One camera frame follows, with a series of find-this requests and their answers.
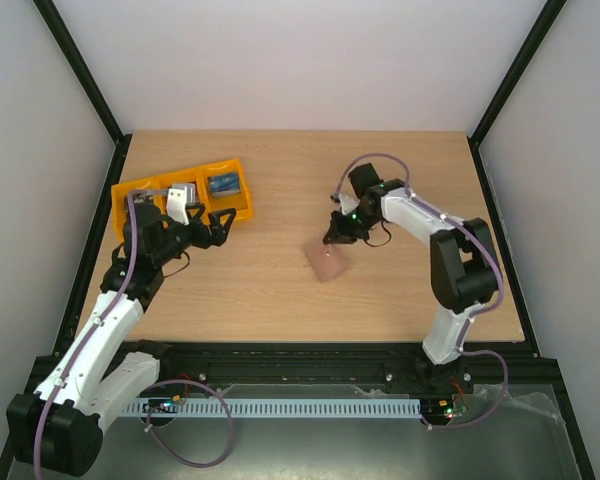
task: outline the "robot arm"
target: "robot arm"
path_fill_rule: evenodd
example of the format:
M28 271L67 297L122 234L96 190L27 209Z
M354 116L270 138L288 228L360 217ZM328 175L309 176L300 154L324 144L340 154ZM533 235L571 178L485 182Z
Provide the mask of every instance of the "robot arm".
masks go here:
M442 214L405 188L403 181L381 180L371 164L353 169L349 179L357 201L339 196L341 208L332 212L323 242L368 240L371 228L384 220L429 245L431 287L440 306L423 350L433 365L452 362L460 356L475 317L498 289L496 272L457 225L470 232L495 259L489 227L479 218L464 221ZM461 252L471 254L471 258L463 260Z
M125 223L124 242L113 252L112 266L104 275L102 293L86 325L35 392L16 395L7 408L14 456L19 461L33 463L36 428L45 404L51 401L40 442L42 466L83 475L97 458L103 435L116 417L158 380L160 359L151 354L155 352L129 353L118 368L102 377L162 285L162 267L190 246L220 246L227 239L236 210L210 213L207 226L201 220L204 205L188 205L192 188L174 185L164 192L168 216L142 198L134 202L135 222ZM122 249L125 255L119 257ZM132 257L135 268L123 285ZM116 296L117 302L106 313Z

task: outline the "white cable tray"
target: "white cable tray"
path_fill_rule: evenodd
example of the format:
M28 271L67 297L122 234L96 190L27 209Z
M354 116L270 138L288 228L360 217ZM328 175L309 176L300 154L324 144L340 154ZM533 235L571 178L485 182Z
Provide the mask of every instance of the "white cable tray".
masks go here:
M420 401L407 399L225 399L234 418L420 418ZM121 417L139 417L149 410L149 399L130 403ZM190 398L184 405L155 412L152 417L222 418L224 408L215 398Z

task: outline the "black metal frame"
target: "black metal frame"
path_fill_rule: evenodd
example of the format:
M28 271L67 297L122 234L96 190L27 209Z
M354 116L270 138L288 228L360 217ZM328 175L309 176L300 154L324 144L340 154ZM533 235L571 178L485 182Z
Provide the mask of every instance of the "black metal frame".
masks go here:
M55 367L58 357L65 353L73 341L109 218L110 189L120 178L131 142L131 135L123 135L120 130L53 1L33 1L111 138L116 143L116 149L98 201L53 354L36 359L26 391L32 391L46 378ZM475 132L467 139L525 338L523 342L519 343L471 343L467 344L467 348L471 350L487 348L503 355L509 366L511 384L549 384L553 387L560 412L566 421L582 478L593 479L593 469L571 408L558 363L555 360L540 357L533 326L524 303L493 192L479 152L480 144L565 3L566 0L548 0L546 2ZM411 360L421 353L419 343L172 343L171 345L170 361L173 363L173 368L195 376L204 373L207 381L218 385L264 383L272 380L290 383L342 382L355 383L363 387L380 385L392 393L405 391L408 382L404 380L400 372L404 370L404 365L410 364ZM121 362L132 346L132 343L123 343L112 363L112 368ZM475 383L499 383L502 381L501 367L494 359L471 358L468 362ZM395 374L392 381L386 380L387 373ZM7 478L12 461L10 441L7 439L0 458L0 480Z

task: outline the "cable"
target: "cable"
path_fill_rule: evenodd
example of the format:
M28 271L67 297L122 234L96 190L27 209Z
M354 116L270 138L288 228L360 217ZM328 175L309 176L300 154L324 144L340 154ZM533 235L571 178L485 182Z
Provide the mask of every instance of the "cable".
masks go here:
M369 240L363 240L364 243L366 243L368 246L373 247L373 248L378 248L378 247L384 247L387 243L389 243L391 241L391 239L393 238L393 235L391 235L391 232L387 229L386 227L386 220L380 220L380 226L382 227L382 229L387 233L387 235L389 236L389 238L387 238L387 241L384 243L380 243L378 245L374 245L372 243L369 243Z
M180 378L184 378L185 380L191 380L191 377L189 375L187 375L186 373L181 373L180 375L178 375ZM184 386L184 399L187 400L189 398L189 385L186 384Z
M460 386L460 384L454 377L451 377L451 385L453 387L455 387L455 389L458 391L458 397L460 397L464 406L468 408L469 403L467 402L467 399L465 398L464 390L462 390L462 387Z
M169 278L169 277L173 277L176 273L180 273L182 270L184 270L185 268L187 268L189 265L191 265L191 257L189 256L189 254L187 252L182 252L182 254L187 257L187 263L185 263L182 267L180 267L178 270L176 270L173 273L170 273L169 275L165 275L164 278Z
M493 414L493 412L495 412L498 409L498 407L502 403L502 400L504 400L504 397L507 394L507 386L509 385L509 369L507 368L507 362L505 362L504 358L502 358L502 355L500 355L498 352L494 352L493 350L476 350L475 352L462 352L462 355L464 355L465 357L478 357L480 355L491 355L493 357L496 357L502 365L502 390L500 390L498 398L496 399L494 404L491 405L491 408L489 408L489 410L480 415L478 418L474 418L473 420L469 420L465 423L460 423L458 425L431 425L423 416L422 423L424 423L427 426L428 430L457 430L458 428L465 428L470 427L472 425L476 425L482 422L483 420L489 418Z
M203 383L194 382L193 380L180 380L180 379L165 380L162 382L154 383L149 388L147 388L147 390L150 390L150 389L156 388L156 387L163 387L165 385L178 385L178 384L190 385L193 387L201 388L204 391L206 391L206 392L210 393L211 395L213 395L214 397L216 397L218 399L218 401L220 402L220 405L222 405L222 408L224 409L225 413L227 414L227 420L229 420L229 438L227 439L227 444L224 447L223 452L220 454L220 456L218 458L216 458L215 460L208 462L208 463L192 462L190 460L187 460L186 458L181 457L176 452L174 452L166 443L164 443L164 441L160 438L158 433L155 431L155 428L153 428L153 425L151 424L151 415L153 414L154 409L149 410L149 413L147 414L147 420L145 423L145 425L146 425L145 432L148 432L149 435L151 435L153 437L153 439L158 443L158 445L160 445L160 447L165 452L167 452L169 455L171 455L174 459L176 459L181 464L186 465L187 467L193 467L193 468L214 467L214 466L222 463L224 460L226 460L226 458L229 456L229 454L233 450L233 447L234 447L235 441L236 441L235 421L234 421L233 417L231 416L231 410L229 409L229 405L227 405L227 402L225 402L224 398L222 398L222 395L220 395L220 393L216 392L213 388L210 388Z
M393 160L394 162L402 165L402 168L404 168L404 173L405 173L404 187L406 189L409 186L409 176L410 176L409 166L403 160L400 160L396 156L389 155L388 153L365 153L364 155L360 155L353 162L351 162L347 168L345 168L344 173L340 177L340 181L338 182L338 185L336 186L336 189L331 194L331 199L334 202L338 200L338 195L340 194L340 190L342 190L342 184L344 183L344 179L347 177L347 173L349 173L351 171L351 169L356 165L356 163L360 162L361 160L364 160L365 158L373 158L373 157L388 158L389 160Z
M138 255L138 234L136 232L136 212L133 203L133 196L136 194L160 194L161 190L131 190L127 194L127 204L129 205L129 222L131 223L131 255L129 257L129 268L127 269L127 274L125 276L120 289L111 300L111 303L107 305L102 314L100 315L101 320L105 320L107 315L111 313L111 311L115 308L117 303L120 301L122 296L124 295L127 287L129 286L129 282L131 282L131 278L133 277L133 271L136 266L136 257ZM80 353L84 350L84 347L89 342L93 334L98 329L99 325L93 324L91 328L87 331L80 343L76 346L75 350L67 360L67 364L65 365L62 373L60 374L60 379L64 382L69 374L71 373L71 369L73 365L78 360ZM43 480L42 477L42 465L41 465L41 447L42 447L42 433L44 432L44 427L47 422L47 417L49 416L49 411L51 410L51 406L53 405L54 400L60 393L60 389L62 387L60 385L56 385L51 390L51 394L49 398L47 398L44 407L42 408L42 412L40 413L40 419L38 420L38 426L36 427L36 434L33 440L33 471L36 477L36 480Z

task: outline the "wooden table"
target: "wooden table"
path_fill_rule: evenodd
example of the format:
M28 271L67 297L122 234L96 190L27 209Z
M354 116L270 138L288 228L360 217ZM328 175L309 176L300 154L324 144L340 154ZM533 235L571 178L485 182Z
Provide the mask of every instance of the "wooden table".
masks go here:
M190 249L191 266L165 281L128 340L189 342L420 341L436 311L429 252L389 226L385 247L342 246L352 267L339 279L316 281L302 245L322 236L329 195L358 155L387 152L411 168L411 185L426 200L463 218L488 219L466 137L456 132L138 131L121 181L240 157L255 218L235 223L220 248ZM384 179L402 177L377 159ZM385 237L378 229L372 241ZM107 227L81 325L99 293L117 245ZM165 273L180 266L174 261ZM509 294L479 317L471 340L522 341Z

